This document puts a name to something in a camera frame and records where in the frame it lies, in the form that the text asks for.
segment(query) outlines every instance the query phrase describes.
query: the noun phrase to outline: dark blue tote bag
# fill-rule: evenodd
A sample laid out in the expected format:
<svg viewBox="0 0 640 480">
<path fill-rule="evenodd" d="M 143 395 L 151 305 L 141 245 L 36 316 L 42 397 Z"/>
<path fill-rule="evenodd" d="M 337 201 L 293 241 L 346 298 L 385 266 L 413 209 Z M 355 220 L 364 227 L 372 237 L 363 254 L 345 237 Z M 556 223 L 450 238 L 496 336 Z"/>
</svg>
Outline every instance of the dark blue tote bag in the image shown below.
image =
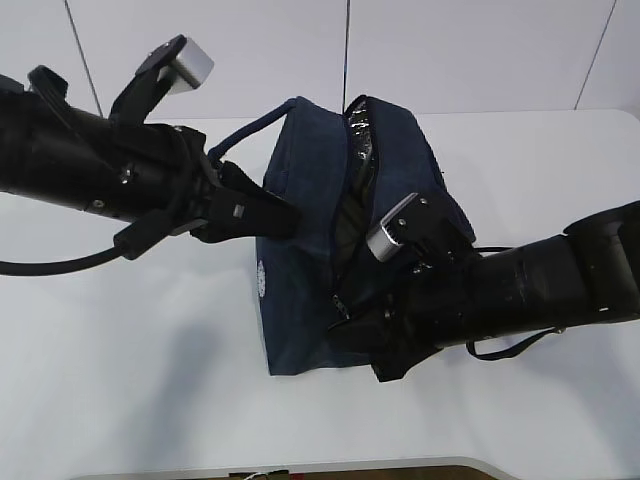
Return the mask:
<svg viewBox="0 0 640 480">
<path fill-rule="evenodd" d="M 475 236 L 415 117 L 373 97 L 359 97 L 342 115 L 291 99 L 209 156 L 219 158 L 285 114 L 263 187 L 302 216 L 293 238 L 256 238 L 269 371 L 368 364 L 366 354 L 340 351 L 328 330 L 340 321 L 340 309 L 383 291 L 418 261 L 406 249 L 378 262 L 366 246 L 369 229 L 408 194 L 424 192 L 441 197 L 448 219 L 470 241 Z"/>
</svg>

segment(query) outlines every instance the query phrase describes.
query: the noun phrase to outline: bag handle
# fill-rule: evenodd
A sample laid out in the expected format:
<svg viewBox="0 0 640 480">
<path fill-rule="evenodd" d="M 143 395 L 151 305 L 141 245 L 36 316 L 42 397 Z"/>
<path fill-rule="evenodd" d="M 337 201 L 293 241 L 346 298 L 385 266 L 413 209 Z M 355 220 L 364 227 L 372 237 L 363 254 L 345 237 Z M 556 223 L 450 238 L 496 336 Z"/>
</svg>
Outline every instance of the bag handle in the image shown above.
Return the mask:
<svg viewBox="0 0 640 480">
<path fill-rule="evenodd" d="M 248 136 L 259 132 L 263 128 L 266 128 L 274 123 L 276 120 L 285 116 L 293 107 L 296 106 L 296 101 L 296 98 L 290 98 L 278 108 L 271 110 L 269 113 L 263 115 L 257 120 L 254 120 L 253 122 L 245 125 L 240 130 L 233 132 L 218 145 L 209 150 L 207 156 L 209 157 L 209 160 L 211 161 L 213 167 L 220 168 L 220 166 L 222 165 L 220 159 L 225 153 L 229 151 L 230 148 L 234 147 Z"/>
<path fill-rule="evenodd" d="M 541 340 L 542 338 L 546 337 L 550 333 L 560 334 L 560 333 L 563 333 L 565 330 L 566 330 L 565 328 L 556 328 L 556 327 L 550 328 L 548 330 L 538 332 L 535 335 L 531 335 L 530 337 L 525 338 L 521 342 L 516 343 L 512 347 L 509 347 L 497 352 L 490 352 L 490 353 L 478 353 L 476 352 L 476 342 L 467 342 L 467 352 L 469 352 L 470 355 L 477 358 L 478 360 L 485 360 L 488 362 L 493 362 L 495 360 L 502 360 L 503 358 L 513 358 L 520 355 L 531 345 L 536 343 L 538 340 Z"/>
</svg>

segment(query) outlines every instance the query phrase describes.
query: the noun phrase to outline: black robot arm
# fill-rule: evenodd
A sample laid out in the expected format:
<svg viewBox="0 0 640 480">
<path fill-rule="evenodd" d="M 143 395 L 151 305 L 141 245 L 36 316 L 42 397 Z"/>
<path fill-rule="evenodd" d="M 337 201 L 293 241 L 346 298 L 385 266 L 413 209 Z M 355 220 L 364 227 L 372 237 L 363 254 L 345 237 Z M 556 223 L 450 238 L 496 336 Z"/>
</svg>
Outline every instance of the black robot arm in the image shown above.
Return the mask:
<svg viewBox="0 0 640 480">
<path fill-rule="evenodd" d="M 0 76 L 0 190 L 131 222 L 101 254 L 51 264 L 0 262 L 0 274 L 52 275 L 119 256 L 135 259 L 187 231 L 207 243 L 293 235 L 298 211 L 237 165 L 208 158 L 202 133 L 143 123 L 165 94 L 197 88 L 212 67 L 179 35 L 147 57 L 108 119 L 71 108 L 67 82 L 46 67 L 29 74 L 32 91 Z"/>
<path fill-rule="evenodd" d="M 561 235 L 482 256 L 437 198 L 412 194 L 368 237 L 379 260 L 413 248 L 420 263 L 331 329 L 337 348 L 366 352 L 379 380 L 402 378 L 445 347 L 513 357 L 548 333 L 640 317 L 640 202 L 582 219 Z M 502 352 L 475 342 L 543 330 Z"/>
</svg>

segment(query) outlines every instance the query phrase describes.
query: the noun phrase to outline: white logo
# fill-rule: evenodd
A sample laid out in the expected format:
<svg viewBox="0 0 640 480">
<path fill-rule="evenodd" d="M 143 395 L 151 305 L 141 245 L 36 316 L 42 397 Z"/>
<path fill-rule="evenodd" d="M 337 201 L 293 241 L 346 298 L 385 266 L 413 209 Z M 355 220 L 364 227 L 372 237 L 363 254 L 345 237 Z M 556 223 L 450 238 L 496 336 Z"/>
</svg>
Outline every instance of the white logo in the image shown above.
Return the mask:
<svg viewBox="0 0 640 480">
<path fill-rule="evenodd" d="M 264 273 L 264 265 L 262 260 L 258 262 L 258 295 L 260 298 L 264 297 L 264 293 L 267 290 L 267 277 Z"/>
</svg>

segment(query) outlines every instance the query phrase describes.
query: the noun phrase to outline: black strap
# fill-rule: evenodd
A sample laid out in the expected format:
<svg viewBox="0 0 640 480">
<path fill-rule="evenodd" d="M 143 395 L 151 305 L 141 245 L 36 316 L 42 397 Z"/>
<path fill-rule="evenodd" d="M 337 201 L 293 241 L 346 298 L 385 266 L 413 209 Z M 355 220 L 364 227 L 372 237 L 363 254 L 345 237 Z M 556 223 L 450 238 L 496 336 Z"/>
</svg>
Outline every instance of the black strap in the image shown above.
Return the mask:
<svg viewBox="0 0 640 480">
<path fill-rule="evenodd" d="M 546 337 L 550 333 L 563 333 L 564 328 L 550 328 L 549 330 L 544 330 L 542 332 L 538 332 L 535 335 L 531 335 L 528 338 L 525 338 L 521 342 L 516 343 L 514 346 L 509 347 L 505 350 L 500 350 L 498 352 L 490 352 L 490 353 L 478 353 L 476 352 L 476 342 L 467 342 L 467 352 L 470 355 L 474 356 L 479 360 L 486 360 L 492 362 L 494 360 L 502 360 L 503 358 L 513 358 L 520 355 L 531 345 L 536 343 L 538 340 Z"/>
</svg>

